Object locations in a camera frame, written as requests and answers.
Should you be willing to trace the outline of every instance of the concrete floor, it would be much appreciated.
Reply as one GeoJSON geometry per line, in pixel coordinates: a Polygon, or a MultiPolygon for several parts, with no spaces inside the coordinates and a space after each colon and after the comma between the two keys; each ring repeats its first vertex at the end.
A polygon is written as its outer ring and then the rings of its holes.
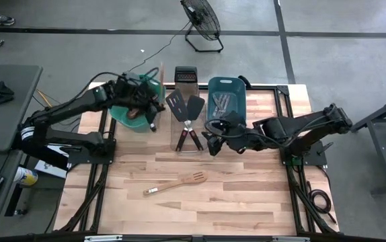
{"type": "MultiPolygon", "coordinates": [[[[222,30],[278,31],[273,0],[209,2],[222,30]]],[[[386,32],[386,1],[280,0],[280,4],[286,31],[386,32]]],[[[187,22],[178,0],[0,0],[0,12],[16,17],[18,28],[179,30],[187,22]]],[[[128,70],[171,36],[0,33],[0,37],[6,40],[0,63],[44,67],[38,88],[64,102],[96,73],[128,70]]],[[[202,47],[215,44],[200,36],[192,39],[202,47]]],[[[244,75],[252,83],[288,83],[278,36],[222,36],[222,41],[222,53],[198,54],[178,36],[135,71],[145,72],[163,61],[167,70],[197,66],[200,81],[244,75]]],[[[314,110],[334,102],[356,122],[386,103],[386,38],[288,38],[288,49],[296,83],[307,85],[314,110]]],[[[38,108],[32,101],[29,114],[38,108]]],[[[326,155],[341,231],[386,238],[386,196],[369,194],[386,185],[386,171],[369,133],[333,135],[325,141],[335,142],[326,155]]],[[[51,177],[46,183],[52,189],[34,189],[22,198],[30,206],[29,214],[0,220],[0,236],[45,230],[63,187],[51,177]]]]}

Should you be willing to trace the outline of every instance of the wooden tabletop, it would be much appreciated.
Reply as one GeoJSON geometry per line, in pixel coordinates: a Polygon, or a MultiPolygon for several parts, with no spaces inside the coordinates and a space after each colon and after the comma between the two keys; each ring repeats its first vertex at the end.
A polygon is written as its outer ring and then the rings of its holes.
{"type": "MultiPolygon", "coordinates": [[[[305,85],[288,87],[294,115],[310,113],[305,85]]],[[[206,99],[207,92],[202,91],[200,96],[206,99]]],[[[97,131],[100,116],[100,112],[84,113],[79,132],[97,131]]],[[[273,116],[276,116],[276,107],[271,91],[247,92],[249,125],[273,116]]],[[[278,150],[246,151],[238,155],[224,146],[216,157],[211,157],[208,151],[176,153],[170,145],[170,124],[169,110],[161,114],[157,133],[138,134],[117,124],[116,158],[108,173],[99,233],[295,235],[287,175],[280,164],[278,150]],[[209,174],[204,183],[143,196],[145,189],[202,170],[209,174]]],[[[89,170],[90,165],[84,164],[69,172],[54,229],[64,226],[83,202],[89,170]]],[[[331,197],[329,184],[320,170],[306,167],[305,175],[313,189],[321,189],[331,197]]],[[[307,228],[305,208],[299,208],[303,225],[307,228]]],[[[89,214],[88,226],[92,215],[93,212],[89,214]]],[[[322,217],[338,230],[327,215],[322,217]]]]}

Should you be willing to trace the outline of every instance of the can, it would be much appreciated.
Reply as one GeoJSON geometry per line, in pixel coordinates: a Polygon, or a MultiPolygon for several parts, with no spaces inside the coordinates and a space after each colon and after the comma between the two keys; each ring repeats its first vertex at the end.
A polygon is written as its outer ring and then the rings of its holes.
{"type": "Polygon", "coordinates": [[[38,181],[38,174],[35,171],[18,167],[17,173],[13,179],[13,182],[17,182],[21,185],[31,186],[38,181]]]}

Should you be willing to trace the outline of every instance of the wooden spatula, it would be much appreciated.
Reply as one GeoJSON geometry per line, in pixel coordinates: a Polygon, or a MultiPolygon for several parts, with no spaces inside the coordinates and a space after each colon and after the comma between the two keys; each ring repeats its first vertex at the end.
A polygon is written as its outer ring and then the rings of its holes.
{"type": "Polygon", "coordinates": [[[208,179],[208,173],[205,171],[198,171],[196,173],[185,175],[176,181],[171,181],[166,184],[157,186],[155,188],[147,189],[144,191],[144,195],[154,194],[156,192],[160,192],[168,188],[172,188],[174,186],[179,186],[182,184],[196,184],[196,183],[205,182],[206,179],[208,179]]]}

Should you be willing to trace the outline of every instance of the teal bowl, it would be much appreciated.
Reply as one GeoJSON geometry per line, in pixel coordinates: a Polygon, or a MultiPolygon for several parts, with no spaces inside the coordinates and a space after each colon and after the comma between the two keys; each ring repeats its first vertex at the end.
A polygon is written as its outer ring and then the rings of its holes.
{"type": "MultiPolygon", "coordinates": [[[[144,80],[148,81],[149,85],[153,88],[153,90],[156,93],[160,94],[160,85],[161,85],[160,81],[157,81],[155,79],[150,79],[150,78],[146,78],[144,80]]],[[[159,95],[159,102],[163,103],[165,95],[166,95],[166,88],[163,87],[163,97],[159,95]]],[[[144,114],[131,120],[127,118],[128,108],[112,106],[112,108],[110,108],[109,111],[111,116],[115,120],[119,121],[119,123],[133,130],[134,132],[148,132],[150,130],[149,124],[144,114]]]]}

